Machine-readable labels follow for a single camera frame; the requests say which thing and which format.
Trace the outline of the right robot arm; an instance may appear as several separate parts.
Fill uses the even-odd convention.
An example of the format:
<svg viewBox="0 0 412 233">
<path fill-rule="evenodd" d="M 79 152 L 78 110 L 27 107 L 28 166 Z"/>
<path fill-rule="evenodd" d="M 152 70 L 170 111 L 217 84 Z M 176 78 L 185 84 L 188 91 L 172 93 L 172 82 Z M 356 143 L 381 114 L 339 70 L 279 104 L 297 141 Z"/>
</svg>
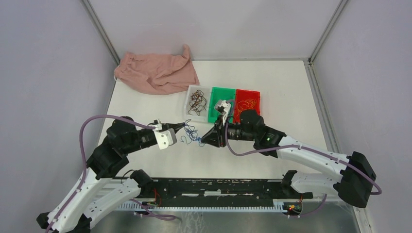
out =
<svg viewBox="0 0 412 233">
<path fill-rule="evenodd" d="M 334 153 L 302 143 L 267 126 L 255 110 L 243 111 L 240 122 L 235 124 L 218 116 L 213 128 L 201 138 L 202 143 L 218 148 L 227 147 L 229 140 L 252 141 L 253 153 L 293 161 L 316 171 L 286 172 L 280 190 L 287 198 L 298 193 L 336 195 L 347 204 L 365 208 L 371 195 L 381 194 L 375 182 L 376 173 L 364 154 Z"/>
</svg>

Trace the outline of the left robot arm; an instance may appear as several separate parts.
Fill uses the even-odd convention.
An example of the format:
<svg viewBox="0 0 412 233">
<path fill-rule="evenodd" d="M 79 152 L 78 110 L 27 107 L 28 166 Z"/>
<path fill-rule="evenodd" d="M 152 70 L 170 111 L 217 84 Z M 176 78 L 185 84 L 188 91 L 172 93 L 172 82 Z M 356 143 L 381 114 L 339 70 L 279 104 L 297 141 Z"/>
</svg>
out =
<svg viewBox="0 0 412 233">
<path fill-rule="evenodd" d="M 99 118 L 113 119 L 113 123 L 106 130 L 103 142 L 86 158 L 84 129 L 87 123 Z M 129 163 L 129 154 L 151 146 L 161 150 L 170 147 L 177 142 L 176 133 L 184 126 L 184 122 L 161 123 L 159 120 L 144 125 L 129 116 L 113 115 L 97 115 L 86 120 L 79 135 L 82 175 L 54 210 L 39 214 L 36 221 L 40 228 L 48 233 L 88 233 L 124 202 L 138 195 L 150 196 L 152 178 L 143 170 L 137 170 L 117 188 L 95 199 L 98 192 Z"/>
</svg>

